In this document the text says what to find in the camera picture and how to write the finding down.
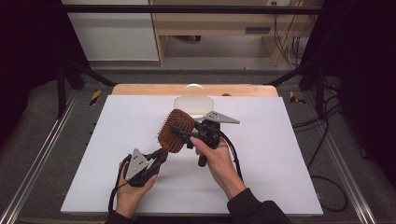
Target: white panel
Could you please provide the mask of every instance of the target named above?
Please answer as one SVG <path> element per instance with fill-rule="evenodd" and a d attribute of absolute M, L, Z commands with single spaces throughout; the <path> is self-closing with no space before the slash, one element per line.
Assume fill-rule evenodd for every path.
<path fill-rule="evenodd" d="M 64 4 L 148 5 L 147 0 L 63 0 Z M 89 61 L 158 61 L 150 14 L 69 13 Z"/>
<path fill-rule="evenodd" d="M 109 96 L 78 167 L 62 212 L 104 213 L 118 165 L 135 147 L 158 149 L 157 132 L 175 96 Z M 288 215 L 322 215 L 282 98 L 213 97 L 215 110 L 241 121 L 221 124 L 233 142 L 248 187 Z M 138 212 L 146 215 L 227 214 L 227 197 L 195 151 L 170 154 Z"/>

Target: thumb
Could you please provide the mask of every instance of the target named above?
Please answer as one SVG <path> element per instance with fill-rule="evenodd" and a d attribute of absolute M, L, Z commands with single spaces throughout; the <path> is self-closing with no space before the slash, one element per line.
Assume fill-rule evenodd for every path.
<path fill-rule="evenodd" d="M 210 157 L 210 153 L 212 148 L 207 146 L 201 139 L 190 137 L 190 141 L 196 147 L 197 151 L 204 154 L 205 156 Z"/>

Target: floor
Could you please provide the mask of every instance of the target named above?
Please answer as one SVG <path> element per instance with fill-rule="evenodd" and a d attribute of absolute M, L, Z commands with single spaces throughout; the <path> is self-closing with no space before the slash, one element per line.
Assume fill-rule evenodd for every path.
<path fill-rule="evenodd" d="M 92 67 L 104 77 L 116 82 L 200 84 L 263 84 L 292 69 L 292 66 L 285 62 L 280 66 L 272 66 L 262 40 L 254 36 L 203 36 L 201 41 L 195 41 L 191 36 L 172 37 L 168 43 L 163 67 L 157 63 L 136 62 L 93 63 Z M 106 218 L 71 217 L 59 212 L 67 188 L 73 180 L 86 144 L 90 140 L 94 123 L 99 118 L 101 106 L 106 101 L 106 95 L 111 93 L 111 88 L 89 77 L 84 77 L 84 80 L 87 84 L 83 91 L 68 89 L 68 96 L 73 98 L 76 95 L 75 106 L 70 111 L 67 122 L 62 124 L 62 132 L 54 137 L 56 143 L 45 158 L 46 162 L 41 167 L 36 167 L 37 174 L 26 176 L 32 164 L 35 164 L 36 156 L 43 153 L 43 144 L 56 122 L 55 82 L 32 90 L 29 105 L 23 112 L 21 121 L 15 127 L 14 134 L 2 146 L 0 213 L 6 211 L 25 178 L 35 183 L 28 189 L 30 194 L 22 197 L 17 206 L 19 209 L 17 223 L 60 223 L 60 220 L 64 223 L 77 223 L 77 221 L 98 223 Z M 300 91 L 297 85 L 299 80 L 299 77 L 295 77 L 277 87 L 279 95 L 284 99 L 292 124 L 307 121 L 315 116 L 309 105 L 314 94 L 311 91 Z M 335 86 L 339 85 L 337 78 L 328 77 L 328 80 Z M 102 90 L 102 97 L 98 99 L 96 106 L 89 106 L 95 90 Z M 300 102 L 290 100 L 291 91 Z M 326 97 L 332 95 L 332 92 L 325 92 Z M 339 107 L 336 99 L 330 102 L 328 109 L 333 106 Z M 295 130 L 305 162 L 309 162 L 323 134 L 324 126 L 315 125 L 307 131 Z M 348 206 L 343 212 L 324 209 L 323 217 L 293 217 L 293 223 L 396 223 L 396 192 L 375 161 L 361 157 L 359 143 L 349 128 L 347 118 L 342 113 L 335 113 L 329 119 L 329 130 L 330 134 L 327 135 L 312 164 L 310 173 L 330 178 L 341 186 L 342 190 L 350 189 L 351 187 L 343 180 L 342 172 L 340 173 L 334 163 L 332 148 L 336 148 L 335 151 L 340 152 L 343 163 L 347 165 L 348 171 L 353 176 L 352 180 L 356 182 L 363 201 L 354 199 L 356 195 L 348 193 Z M 325 206 L 341 208 L 344 205 L 344 197 L 337 187 L 322 179 L 313 179 L 313 183 L 322 197 L 320 201 Z M 370 214 L 359 217 L 357 214 L 361 213 L 358 210 L 364 204 L 369 208 Z M 364 215 L 373 215 L 374 218 L 364 220 Z M 156 223 L 159 220 L 142 218 L 142 221 Z M 161 219 L 161 223 L 172 222 L 175 221 L 170 217 Z M 181 222 L 194 223 L 197 219 L 183 219 Z"/>

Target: white cabinet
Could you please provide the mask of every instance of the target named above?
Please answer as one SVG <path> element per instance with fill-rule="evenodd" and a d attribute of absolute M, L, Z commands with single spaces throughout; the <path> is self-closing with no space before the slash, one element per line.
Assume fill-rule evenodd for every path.
<path fill-rule="evenodd" d="M 148 5 L 147 0 L 63 0 L 64 4 Z M 148 13 L 69 13 L 88 61 L 159 61 Z"/>

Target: brown hairbrush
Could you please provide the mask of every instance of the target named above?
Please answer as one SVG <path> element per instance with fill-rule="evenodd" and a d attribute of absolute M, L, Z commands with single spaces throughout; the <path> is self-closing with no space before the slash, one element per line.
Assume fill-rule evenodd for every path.
<path fill-rule="evenodd" d="M 194 129 L 194 125 L 194 119 L 186 112 L 180 109 L 172 110 L 158 133 L 158 141 L 163 151 L 178 153 L 185 142 L 175 130 L 190 133 Z"/>

